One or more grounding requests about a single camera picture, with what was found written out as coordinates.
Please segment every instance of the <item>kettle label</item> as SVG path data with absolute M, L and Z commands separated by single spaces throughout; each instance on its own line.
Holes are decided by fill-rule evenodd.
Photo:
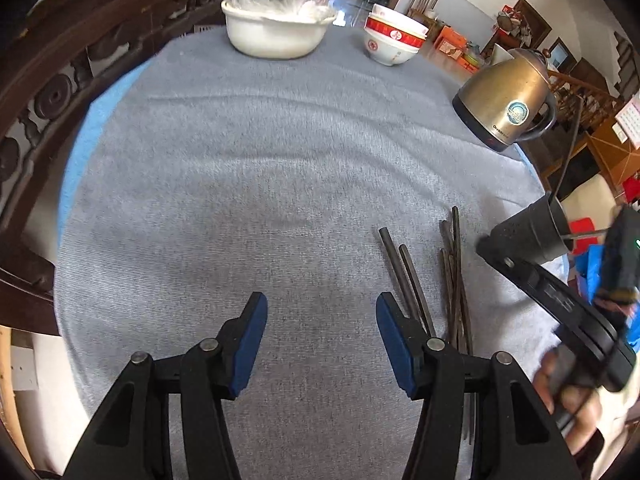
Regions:
M 511 101 L 507 106 L 507 119 L 514 126 L 520 126 L 529 117 L 529 108 L 522 101 Z

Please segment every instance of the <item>kettle spout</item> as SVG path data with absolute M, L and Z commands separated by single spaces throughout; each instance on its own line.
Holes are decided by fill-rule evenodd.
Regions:
M 500 45 L 495 44 L 494 50 L 491 53 L 490 65 L 493 66 L 509 59 L 513 59 L 513 56 L 506 50 L 504 50 Z

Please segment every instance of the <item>wooden door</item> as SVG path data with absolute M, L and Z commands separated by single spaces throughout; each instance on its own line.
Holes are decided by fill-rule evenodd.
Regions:
M 531 28 L 531 45 L 529 48 L 538 48 L 540 43 L 551 32 L 551 25 L 549 25 L 545 19 L 540 16 L 536 9 L 534 9 L 527 0 L 518 0 L 513 6 L 513 9 L 521 12 L 529 27 Z
M 569 75 L 579 79 L 580 81 L 596 86 L 607 94 L 609 93 L 607 80 L 604 79 L 604 76 L 584 58 L 578 61 L 578 63 L 571 69 L 571 72 L 569 72 Z

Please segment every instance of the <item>red pattern on bowl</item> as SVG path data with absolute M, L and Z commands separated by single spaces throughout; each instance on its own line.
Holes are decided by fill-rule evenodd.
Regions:
M 424 38 L 419 38 L 418 36 L 414 36 L 404 30 L 399 30 L 397 27 L 392 27 L 387 23 L 375 20 L 370 16 L 367 18 L 365 28 L 370 28 L 371 30 L 375 30 L 380 34 L 390 37 L 392 40 L 399 41 L 400 43 L 404 43 L 415 48 L 420 48 L 425 41 Z

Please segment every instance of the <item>chair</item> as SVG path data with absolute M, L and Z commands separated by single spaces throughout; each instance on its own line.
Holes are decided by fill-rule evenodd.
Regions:
M 54 265 L 24 239 L 52 164 L 121 76 L 196 26 L 223 25 L 221 2 L 43 0 L 13 16 L 22 27 L 0 52 L 0 325 L 58 334 Z
M 424 19 L 427 17 L 427 11 L 432 10 L 436 6 L 437 1 L 438 0 L 411 0 L 406 15 L 412 19 Z

